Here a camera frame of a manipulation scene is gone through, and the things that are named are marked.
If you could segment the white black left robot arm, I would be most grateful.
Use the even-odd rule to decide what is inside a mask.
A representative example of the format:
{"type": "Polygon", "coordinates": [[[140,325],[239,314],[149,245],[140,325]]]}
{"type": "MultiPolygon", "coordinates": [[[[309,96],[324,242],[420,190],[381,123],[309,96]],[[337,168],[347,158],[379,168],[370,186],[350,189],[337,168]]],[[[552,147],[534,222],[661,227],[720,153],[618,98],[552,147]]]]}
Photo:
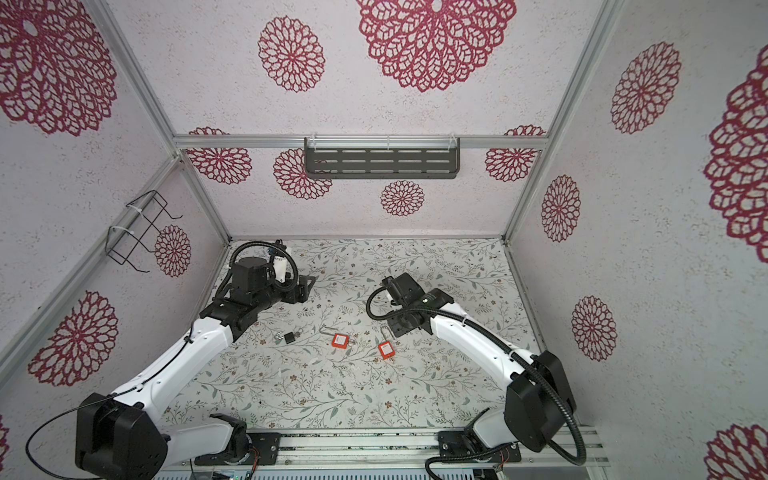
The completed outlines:
{"type": "Polygon", "coordinates": [[[234,261],[214,299],[174,345],[116,391],[84,400],[76,420],[76,466],[102,479],[151,479],[167,465],[199,457],[246,460],[251,440],[244,421],[213,414],[162,429],[163,412],[261,312],[306,302],[315,281],[300,274],[287,253],[234,261]]]}

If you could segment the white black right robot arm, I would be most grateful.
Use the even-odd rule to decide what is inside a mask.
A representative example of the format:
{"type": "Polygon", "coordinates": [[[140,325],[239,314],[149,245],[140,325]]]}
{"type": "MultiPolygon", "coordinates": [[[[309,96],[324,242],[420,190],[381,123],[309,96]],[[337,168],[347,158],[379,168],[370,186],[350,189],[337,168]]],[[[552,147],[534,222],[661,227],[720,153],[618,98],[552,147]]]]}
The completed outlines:
{"type": "Polygon", "coordinates": [[[533,452],[549,447],[574,465],[586,461],[577,406],[560,359],[533,353],[482,326],[448,293],[422,287],[407,273],[389,276],[366,301],[369,318],[387,323],[396,337],[422,330],[443,340],[485,372],[502,390],[504,404],[479,413],[447,453],[472,456],[501,445],[533,452]]]}

